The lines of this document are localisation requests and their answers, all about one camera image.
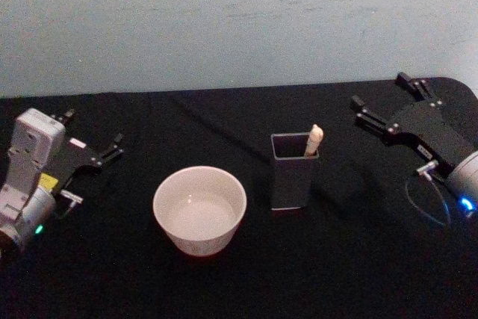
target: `pen holder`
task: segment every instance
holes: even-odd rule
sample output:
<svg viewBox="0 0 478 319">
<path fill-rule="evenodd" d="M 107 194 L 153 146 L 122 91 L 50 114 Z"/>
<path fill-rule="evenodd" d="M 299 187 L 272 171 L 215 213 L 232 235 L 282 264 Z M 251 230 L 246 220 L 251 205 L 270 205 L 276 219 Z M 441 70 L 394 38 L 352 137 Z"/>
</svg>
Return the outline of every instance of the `pen holder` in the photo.
<svg viewBox="0 0 478 319">
<path fill-rule="evenodd" d="M 273 210 L 305 207 L 311 188 L 314 164 L 319 155 L 304 156 L 308 132 L 272 134 L 273 188 L 270 207 Z"/>
</svg>

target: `green light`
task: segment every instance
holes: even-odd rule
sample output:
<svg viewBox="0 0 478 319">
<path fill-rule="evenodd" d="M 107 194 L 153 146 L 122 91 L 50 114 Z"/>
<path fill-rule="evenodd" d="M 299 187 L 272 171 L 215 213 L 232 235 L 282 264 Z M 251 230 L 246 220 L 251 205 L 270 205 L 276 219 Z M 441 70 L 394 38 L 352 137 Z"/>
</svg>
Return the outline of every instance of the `green light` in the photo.
<svg viewBox="0 0 478 319">
<path fill-rule="evenodd" d="M 39 225 L 35 230 L 35 235 L 39 235 L 43 231 L 43 225 Z"/>
</svg>

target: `black table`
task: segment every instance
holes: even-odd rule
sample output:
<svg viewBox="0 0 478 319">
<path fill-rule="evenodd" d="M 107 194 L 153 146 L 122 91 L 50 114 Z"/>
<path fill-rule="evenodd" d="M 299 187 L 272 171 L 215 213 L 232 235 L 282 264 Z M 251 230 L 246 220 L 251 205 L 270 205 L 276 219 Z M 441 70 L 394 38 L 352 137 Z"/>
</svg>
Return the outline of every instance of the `black table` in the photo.
<svg viewBox="0 0 478 319">
<path fill-rule="evenodd" d="M 478 101 L 431 78 L 443 115 L 478 133 Z M 453 225 L 408 204 L 404 182 L 424 160 L 353 125 L 350 97 L 389 117 L 412 102 L 392 80 L 0 100 L 1 180 L 14 119 L 29 107 L 74 107 L 68 135 L 96 149 L 121 131 L 124 157 L 69 189 L 84 204 L 51 220 L 0 274 L 0 316 L 12 318 L 463 318 L 477 314 L 477 232 L 445 193 Z M 270 134 L 325 131 L 307 208 L 269 209 Z M 169 174 L 223 168 L 246 189 L 232 242 L 203 260 L 180 253 L 158 227 L 152 197 Z M 412 186 L 440 215 L 436 198 Z"/>
</svg>

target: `white bowl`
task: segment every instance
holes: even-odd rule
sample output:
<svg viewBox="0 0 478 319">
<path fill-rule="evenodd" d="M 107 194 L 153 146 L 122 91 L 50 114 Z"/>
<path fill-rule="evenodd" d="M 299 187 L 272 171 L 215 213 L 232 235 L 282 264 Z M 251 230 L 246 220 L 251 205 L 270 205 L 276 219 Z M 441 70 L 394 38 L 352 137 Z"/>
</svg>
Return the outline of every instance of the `white bowl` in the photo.
<svg viewBox="0 0 478 319">
<path fill-rule="evenodd" d="M 203 257 L 230 242 L 246 211 L 246 192 L 225 170 L 188 167 L 160 184 L 152 210 L 181 251 Z"/>
</svg>

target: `blue light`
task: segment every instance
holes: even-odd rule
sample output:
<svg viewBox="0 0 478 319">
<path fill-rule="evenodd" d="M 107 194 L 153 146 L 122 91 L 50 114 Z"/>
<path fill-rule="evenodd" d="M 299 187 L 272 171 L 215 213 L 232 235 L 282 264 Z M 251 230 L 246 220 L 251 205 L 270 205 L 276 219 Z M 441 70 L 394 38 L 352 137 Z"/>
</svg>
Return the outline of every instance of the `blue light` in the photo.
<svg viewBox="0 0 478 319">
<path fill-rule="evenodd" d="M 462 197 L 460 199 L 460 203 L 463 204 L 469 211 L 473 211 L 475 209 L 475 205 L 468 198 Z"/>
</svg>

